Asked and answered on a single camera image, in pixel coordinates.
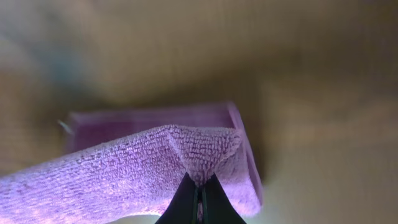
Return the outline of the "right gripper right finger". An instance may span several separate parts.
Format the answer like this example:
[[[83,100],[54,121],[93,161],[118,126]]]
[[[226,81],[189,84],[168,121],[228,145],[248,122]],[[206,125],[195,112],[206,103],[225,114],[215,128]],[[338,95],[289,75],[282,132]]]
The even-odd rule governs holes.
[[[215,174],[202,186],[201,196],[204,224],[246,224],[233,208]]]

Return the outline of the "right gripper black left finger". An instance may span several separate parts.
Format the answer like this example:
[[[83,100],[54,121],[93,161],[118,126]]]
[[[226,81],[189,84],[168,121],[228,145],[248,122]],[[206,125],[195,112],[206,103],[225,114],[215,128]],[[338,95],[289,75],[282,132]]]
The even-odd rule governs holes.
[[[198,188],[186,172],[169,206],[155,224],[193,224],[197,222]]]

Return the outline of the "purple microfibre cloth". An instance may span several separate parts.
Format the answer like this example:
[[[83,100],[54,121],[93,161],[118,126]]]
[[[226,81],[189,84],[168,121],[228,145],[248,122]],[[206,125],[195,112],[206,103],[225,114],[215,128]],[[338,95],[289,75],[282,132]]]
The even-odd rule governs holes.
[[[262,185],[237,107],[73,113],[71,152],[1,178],[2,223],[107,223],[161,215],[184,175],[216,175],[238,214],[262,207]]]

